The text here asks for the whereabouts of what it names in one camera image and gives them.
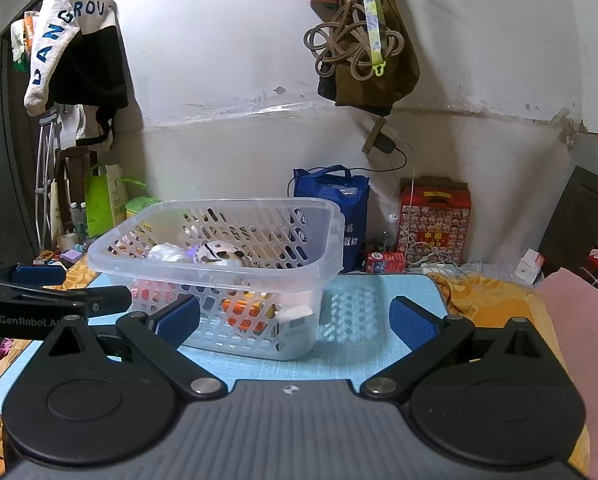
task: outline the black plug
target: black plug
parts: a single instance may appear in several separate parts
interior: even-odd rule
[[[374,147],[379,148],[386,155],[390,155],[394,152],[397,145],[394,143],[393,139],[379,132],[377,139],[375,139]]]

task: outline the white circular logo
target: white circular logo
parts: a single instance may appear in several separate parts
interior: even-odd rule
[[[289,384],[288,386],[284,386],[283,392],[288,395],[298,394],[299,386],[295,386],[294,384]]]

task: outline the clear plastic laundry basket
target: clear plastic laundry basket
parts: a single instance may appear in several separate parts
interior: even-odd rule
[[[288,360],[314,345],[323,286],[340,270],[344,217],[316,198],[160,202],[96,240],[88,264],[132,291],[132,309],[157,312],[180,294],[201,303],[188,346]],[[221,240],[253,267],[146,259],[156,244]]]

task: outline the red box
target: red box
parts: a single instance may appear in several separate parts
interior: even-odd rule
[[[411,183],[404,185],[401,194],[401,218],[397,248],[405,254],[409,264],[433,253],[430,263],[444,261],[433,247],[447,254],[459,264],[462,259],[471,200],[468,184],[453,182],[449,178],[422,177],[415,179],[410,202]]]
[[[365,272],[370,274],[400,274],[406,270],[403,253],[368,253]]]

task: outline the blue bag handle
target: blue bag handle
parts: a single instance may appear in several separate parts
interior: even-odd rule
[[[330,166],[329,168],[324,168],[323,170],[315,171],[314,173],[308,173],[303,176],[303,178],[319,178],[324,176],[326,173],[336,173],[337,171],[345,171],[346,178],[352,178],[352,174],[350,170],[341,164],[335,164],[334,166]]]

